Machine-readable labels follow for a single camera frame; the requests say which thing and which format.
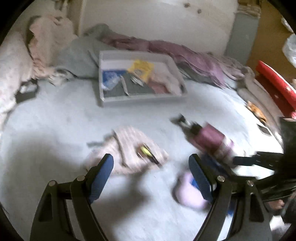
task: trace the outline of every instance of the pink bottle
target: pink bottle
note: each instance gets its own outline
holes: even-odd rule
[[[189,139],[191,144],[199,150],[207,152],[217,161],[222,161],[233,167],[232,157],[237,153],[234,151],[234,142],[231,139],[209,123],[204,127],[197,123],[191,124],[184,116],[180,116],[178,122],[190,128],[190,133],[194,135]]]

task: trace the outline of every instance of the storage tray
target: storage tray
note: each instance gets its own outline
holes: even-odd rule
[[[131,96],[116,96],[116,97],[104,97],[104,91],[102,89],[103,83],[103,71],[105,70],[123,70],[132,66],[136,59],[151,62],[154,64],[154,69],[161,72],[170,72],[180,82],[180,88],[182,91],[181,96],[173,94],[141,94]],[[112,103],[118,102],[153,102],[153,101],[165,101],[165,100],[178,100],[184,98],[187,95],[184,79],[179,72],[174,60],[164,54],[147,53],[141,51],[127,51],[127,50],[105,50],[100,52],[99,56],[99,99],[101,106],[107,106]]]

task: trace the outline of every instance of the pink blanket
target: pink blanket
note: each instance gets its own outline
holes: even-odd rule
[[[148,41],[116,33],[105,35],[101,41],[117,49],[167,54],[177,64],[186,63],[198,74],[211,77],[217,86],[225,86],[224,73],[219,61],[209,54],[196,53],[183,45],[162,40]]]

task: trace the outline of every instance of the screw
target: screw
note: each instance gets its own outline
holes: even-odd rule
[[[223,177],[223,176],[218,176],[217,179],[218,179],[219,182],[224,182],[225,181],[225,177]]]
[[[85,176],[78,176],[77,181],[82,182],[85,179]]]
[[[248,186],[250,186],[250,187],[254,186],[254,183],[253,183],[252,181],[250,181],[250,180],[247,181],[247,184],[248,184]]]
[[[50,182],[48,183],[48,186],[52,187],[52,186],[54,186],[56,183],[57,183],[56,181],[50,181]]]

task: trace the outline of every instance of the plastic bag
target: plastic bag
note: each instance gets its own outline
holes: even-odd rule
[[[296,35],[292,34],[287,38],[284,46],[283,53],[291,64],[296,68]]]
[[[102,88],[105,91],[112,90],[121,80],[121,76],[126,73],[126,70],[106,70],[103,71]]]
[[[286,21],[286,19],[284,17],[281,18],[281,23],[291,32],[294,33],[293,29],[290,27],[290,25],[288,24],[288,22]]]

